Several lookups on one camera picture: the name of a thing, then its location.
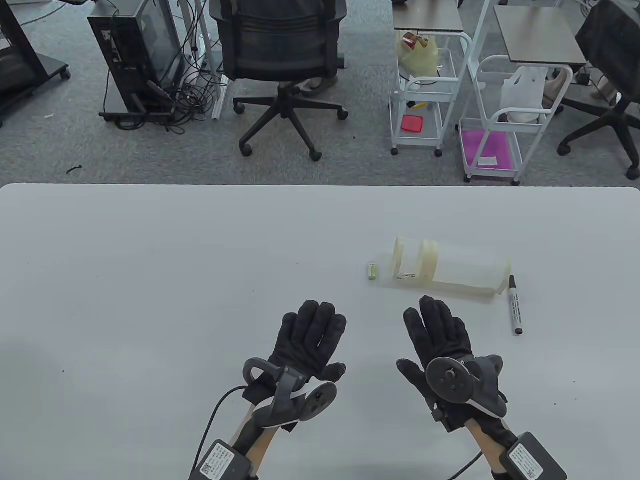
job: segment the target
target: clear plastic container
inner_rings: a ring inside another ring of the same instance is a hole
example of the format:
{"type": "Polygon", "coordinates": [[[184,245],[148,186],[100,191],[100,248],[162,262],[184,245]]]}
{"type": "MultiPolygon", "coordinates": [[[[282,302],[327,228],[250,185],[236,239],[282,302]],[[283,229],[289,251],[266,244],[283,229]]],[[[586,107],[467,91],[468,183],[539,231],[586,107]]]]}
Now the clear plastic container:
{"type": "Polygon", "coordinates": [[[408,285],[446,291],[501,294],[509,285],[511,261],[492,252],[430,240],[397,238],[394,278],[408,285]]]}

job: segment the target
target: computer case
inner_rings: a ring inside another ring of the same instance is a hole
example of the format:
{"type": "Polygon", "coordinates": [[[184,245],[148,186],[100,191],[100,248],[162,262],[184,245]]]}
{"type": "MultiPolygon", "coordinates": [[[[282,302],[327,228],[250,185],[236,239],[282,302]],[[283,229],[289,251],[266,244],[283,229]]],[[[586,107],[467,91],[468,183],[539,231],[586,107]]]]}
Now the computer case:
{"type": "Polygon", "coordinates": [[[166,112],[184,72],[168,0],[98,0],[88,20],[127,110],[166,112]]]}

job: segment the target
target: label sticker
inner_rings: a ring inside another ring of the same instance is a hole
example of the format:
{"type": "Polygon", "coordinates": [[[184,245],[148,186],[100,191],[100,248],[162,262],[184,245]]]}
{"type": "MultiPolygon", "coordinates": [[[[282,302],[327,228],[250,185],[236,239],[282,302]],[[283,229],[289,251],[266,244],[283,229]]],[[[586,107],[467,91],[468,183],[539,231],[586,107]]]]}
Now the label sticker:
{"type": "Polygon", "coordinates": [[[509,458],[528,480],[538,480],[542,472],[544,472],[540,464],[522,444],[517,445],[513,451],[509,453],[509,458]]]}
{"type": "Polygon", "coordinates": [[[496,166],[498,165],[498,157],[480,157],[478,166],[496,166]]]}
{"type": "Polygon", "coordinates": [[[231,450],[216,444],[205,463],[200,467],[200,473],[210,480],[220,480],[233,459],[234,453],[231,450]]]}

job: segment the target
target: white plastic bag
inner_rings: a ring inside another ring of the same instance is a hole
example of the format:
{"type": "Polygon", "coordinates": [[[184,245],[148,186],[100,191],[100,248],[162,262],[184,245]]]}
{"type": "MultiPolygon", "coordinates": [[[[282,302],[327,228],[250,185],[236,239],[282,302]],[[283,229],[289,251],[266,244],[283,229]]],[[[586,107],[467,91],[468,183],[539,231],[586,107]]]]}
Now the white plastic bag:
{"type": "MultiPolygon", "coordinates": [[[[500,108],[542,108],[542,97],[547,79],[547,67],[520,67],[513,76],[504,81],[500,108]]],[[[535,113],[510,112],[510,123],[528,124],[535,122],[535,113]]]]}

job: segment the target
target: black glove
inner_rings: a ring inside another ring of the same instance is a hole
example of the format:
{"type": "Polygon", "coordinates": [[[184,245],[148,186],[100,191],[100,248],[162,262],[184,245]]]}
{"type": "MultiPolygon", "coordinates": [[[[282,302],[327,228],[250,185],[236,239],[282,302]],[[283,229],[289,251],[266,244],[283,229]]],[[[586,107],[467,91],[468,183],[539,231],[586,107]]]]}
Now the black glove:
{"type": "MultiPolygon", "coordinates": [[[[420,299],[420,311],[422,318],[415,308],[408,308],[404,312],[404,324],[424,369],[430,361],[440,356],[460,360],[473,355],[464,322],[454,317],[443,301],[425,295],[420,299]]],[[[396,365],[400,373],[427,402],[436,399],[438,407],[445,413],[453,429],[460,428],[468,420],[474,419],[484,433],[497,443],[510,446],[515,441],[516,436],[505,429],[499,419],[490,417],[470,405],[450,403],[437,397],[427,383],[424,371],[411,360],[402,358],[396,365]]]]}
{"type": "MultiPolygon", "coordinates": [[[[347,319],[335,313],[331,303],[318,305],[307,300],[297,314],[282,318],[276,346],[269,362],[277,367],[291,367],[300,373],[318,380],[336,382],[347,371],[344,364],[330,364],[347,325],[347,319]]],[[[243,397],[254,405],[275,395],[273,377],[260,375],[244,391],[243,397]]]]}

